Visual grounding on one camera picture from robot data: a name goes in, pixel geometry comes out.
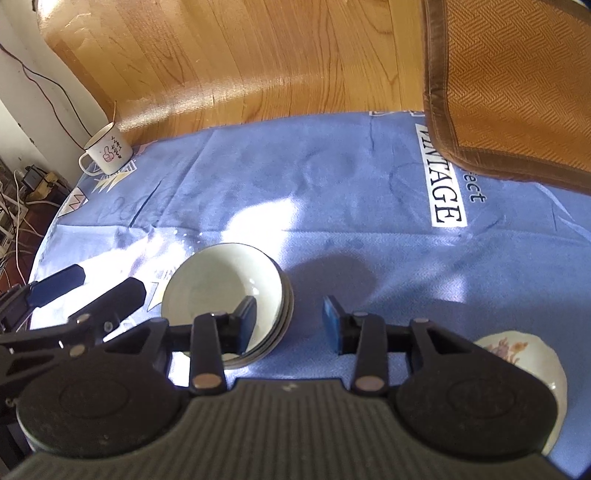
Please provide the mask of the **white enamel mug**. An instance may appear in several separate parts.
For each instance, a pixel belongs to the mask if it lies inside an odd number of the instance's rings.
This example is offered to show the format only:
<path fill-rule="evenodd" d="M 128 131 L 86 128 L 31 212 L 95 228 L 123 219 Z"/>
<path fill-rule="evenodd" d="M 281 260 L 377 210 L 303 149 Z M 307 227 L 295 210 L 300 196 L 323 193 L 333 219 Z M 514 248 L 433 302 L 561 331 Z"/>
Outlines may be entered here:
<path fill-rule="evenodd" d="M 123 168 L 132 158 L 133 149 L 124 139 L 114 121 L 95 133 L 83 147 L 84 153 L 78 159 L 80 170 L 88 176 L 112 175 Z M 91 171 L 83 165 L 88 157 L 98 168 Z"/>

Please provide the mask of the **brown woven mat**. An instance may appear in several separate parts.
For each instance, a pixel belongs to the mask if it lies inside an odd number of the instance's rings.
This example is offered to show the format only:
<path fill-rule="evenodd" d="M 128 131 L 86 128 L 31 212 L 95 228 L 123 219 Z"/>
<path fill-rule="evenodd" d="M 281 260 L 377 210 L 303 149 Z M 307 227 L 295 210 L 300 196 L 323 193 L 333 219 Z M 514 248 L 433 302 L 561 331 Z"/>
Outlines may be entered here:
<path fill-rule="evenodd" d="M 444 158 L 590 191 L 590 10 L 576 1 L 426 1 L 424 109 Z"/>

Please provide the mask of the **white floral plate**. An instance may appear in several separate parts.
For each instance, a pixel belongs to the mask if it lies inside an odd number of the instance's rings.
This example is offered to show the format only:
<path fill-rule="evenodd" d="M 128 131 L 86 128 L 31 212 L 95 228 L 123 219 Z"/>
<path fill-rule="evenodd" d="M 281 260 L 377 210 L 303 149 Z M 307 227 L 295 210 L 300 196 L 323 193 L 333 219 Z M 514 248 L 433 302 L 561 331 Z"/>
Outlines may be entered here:
<path fill-rule="evenodd" d="M 542 450 L 548 456 L 559 438 L 568 410 L 568 381 L 557 353 L 540 337 L 515 330 L 482 337 L 476 344 L 535 376 L 553 393 L 558 414 Z"/>

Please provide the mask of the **blue patterned tablecloth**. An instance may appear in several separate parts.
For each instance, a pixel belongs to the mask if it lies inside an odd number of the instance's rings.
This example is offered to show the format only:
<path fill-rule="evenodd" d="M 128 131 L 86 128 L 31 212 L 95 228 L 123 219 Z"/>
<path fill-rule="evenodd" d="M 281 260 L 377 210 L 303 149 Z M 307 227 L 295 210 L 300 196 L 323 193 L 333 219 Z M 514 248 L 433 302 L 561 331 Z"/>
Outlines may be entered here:
<path fill-rule="evenodd" d="M 517 330 L 557 353 L 568 411 L 551 460 L 590 463 L 590 199 L 500 181 L 443 161 L 420 113 L 294 117 L 142 145 L 113 177 L 83 177 L 76 210 L 54 220 L 32 278 L 69 265 L 82 287 L 37 310 L 60 324 L 127 277 L 160 312 L 183 261 L 217 243 L 276 260 L 294 288 L 280 345 L 245 377 L 349 379 L 322 300 L 405 324 L 426 317 L 468 339 Z"/>

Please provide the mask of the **power strip with plugs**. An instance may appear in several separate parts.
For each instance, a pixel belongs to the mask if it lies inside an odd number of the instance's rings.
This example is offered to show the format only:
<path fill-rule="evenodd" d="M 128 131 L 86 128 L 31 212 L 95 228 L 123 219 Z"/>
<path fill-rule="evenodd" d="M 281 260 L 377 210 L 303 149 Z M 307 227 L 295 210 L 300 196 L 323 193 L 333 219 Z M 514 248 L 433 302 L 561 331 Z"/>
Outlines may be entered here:
<path fill-rule="evenodd" d="M 35 165 L 11 171 L 1 162 L 1 260 L 31 254 L 67 193 L 60 178 Z"/>

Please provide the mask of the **wood-pattern vinyl sheet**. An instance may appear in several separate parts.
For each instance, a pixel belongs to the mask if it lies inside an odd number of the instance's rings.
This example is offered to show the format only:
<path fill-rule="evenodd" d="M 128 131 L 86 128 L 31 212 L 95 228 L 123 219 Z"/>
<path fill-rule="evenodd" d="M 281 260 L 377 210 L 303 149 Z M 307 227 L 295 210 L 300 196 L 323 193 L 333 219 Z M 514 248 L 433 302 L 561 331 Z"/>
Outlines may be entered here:
<path fill-rule="evenodd" d="M 423 106 L 419 1 L 41 1 L 37 19 L 133 143 Z"/>

